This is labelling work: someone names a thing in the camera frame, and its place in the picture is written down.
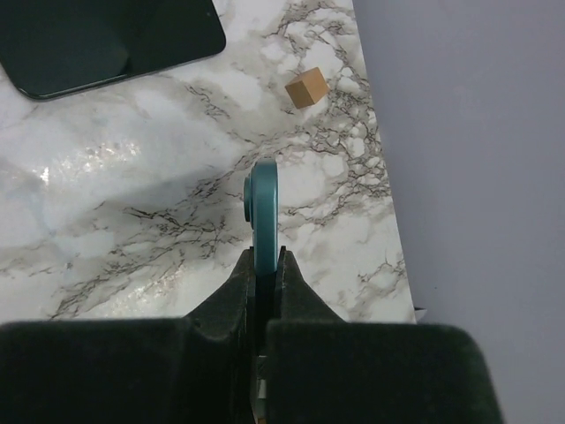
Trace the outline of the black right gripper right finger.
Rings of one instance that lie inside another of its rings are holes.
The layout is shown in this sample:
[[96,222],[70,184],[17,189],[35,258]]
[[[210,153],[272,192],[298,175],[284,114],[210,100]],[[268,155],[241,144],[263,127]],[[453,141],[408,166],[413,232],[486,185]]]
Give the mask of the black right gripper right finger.
[[501,423],[484,355],[462,329],[346,322],[282,250],[266,328],[270,423]]

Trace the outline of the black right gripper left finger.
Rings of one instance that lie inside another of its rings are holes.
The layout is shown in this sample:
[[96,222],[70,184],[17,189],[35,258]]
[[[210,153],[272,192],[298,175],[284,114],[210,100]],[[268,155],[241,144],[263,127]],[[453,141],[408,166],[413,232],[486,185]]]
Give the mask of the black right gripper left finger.
[[4,423],[252,423],[253,255],[189,314],[8,322]]

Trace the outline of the teal phone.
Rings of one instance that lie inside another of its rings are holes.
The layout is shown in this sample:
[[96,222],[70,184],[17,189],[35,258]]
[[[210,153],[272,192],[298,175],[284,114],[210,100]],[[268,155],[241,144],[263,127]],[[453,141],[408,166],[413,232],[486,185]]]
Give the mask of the teal phone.
[[245,220],[252,228],[255,275],[277,271],[278,169],[273,158],[256,162],[244,182]]

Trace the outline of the black phone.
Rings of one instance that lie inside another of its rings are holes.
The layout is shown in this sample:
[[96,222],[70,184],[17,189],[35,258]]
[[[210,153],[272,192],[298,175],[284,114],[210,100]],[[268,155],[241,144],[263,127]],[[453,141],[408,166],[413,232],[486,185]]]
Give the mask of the black phone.
[[1,66],[45,101],[221,53],[210,1],[3,1]]

